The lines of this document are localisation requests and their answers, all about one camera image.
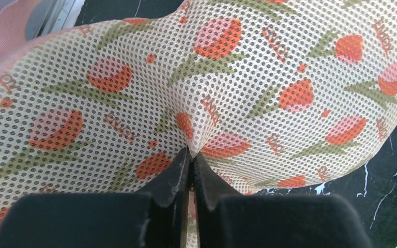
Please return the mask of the floral mesh laundry bag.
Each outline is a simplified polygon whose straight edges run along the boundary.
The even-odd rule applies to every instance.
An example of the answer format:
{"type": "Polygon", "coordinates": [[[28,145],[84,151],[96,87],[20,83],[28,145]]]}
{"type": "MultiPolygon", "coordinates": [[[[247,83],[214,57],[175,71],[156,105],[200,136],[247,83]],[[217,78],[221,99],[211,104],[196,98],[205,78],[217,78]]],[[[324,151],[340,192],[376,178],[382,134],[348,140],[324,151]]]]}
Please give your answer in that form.
{"type": "Polygon", "coordinates": [[[0,11],[0,224],[33,193],[132,193],[188,147],[244,195],[348,175],[397,126],[397,1],[182,1],[31,41],[0,11]]]}

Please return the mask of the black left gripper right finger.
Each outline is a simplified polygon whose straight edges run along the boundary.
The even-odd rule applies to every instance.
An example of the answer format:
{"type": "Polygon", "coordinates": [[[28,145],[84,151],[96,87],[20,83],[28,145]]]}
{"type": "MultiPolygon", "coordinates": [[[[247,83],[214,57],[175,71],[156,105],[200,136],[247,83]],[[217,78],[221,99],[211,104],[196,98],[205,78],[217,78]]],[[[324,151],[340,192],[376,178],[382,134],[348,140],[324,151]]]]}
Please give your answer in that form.
{"type": "Polygon", "coordinates": [[[243,195],[203,155],[192,162],[199,247],[371,247],[337,195],[243,195]]]}

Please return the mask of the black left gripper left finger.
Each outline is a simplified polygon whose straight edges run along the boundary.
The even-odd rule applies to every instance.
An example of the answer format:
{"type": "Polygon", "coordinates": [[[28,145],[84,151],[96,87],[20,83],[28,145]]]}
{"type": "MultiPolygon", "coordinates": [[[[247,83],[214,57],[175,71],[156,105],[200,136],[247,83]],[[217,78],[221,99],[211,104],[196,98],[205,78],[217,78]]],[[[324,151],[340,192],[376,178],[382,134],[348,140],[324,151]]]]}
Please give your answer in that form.
{"type": "Polygon", "coordinates": [[[32,194],[0,225],[0,247],[185,247],[190,153],[134,193],[32,194]]]}

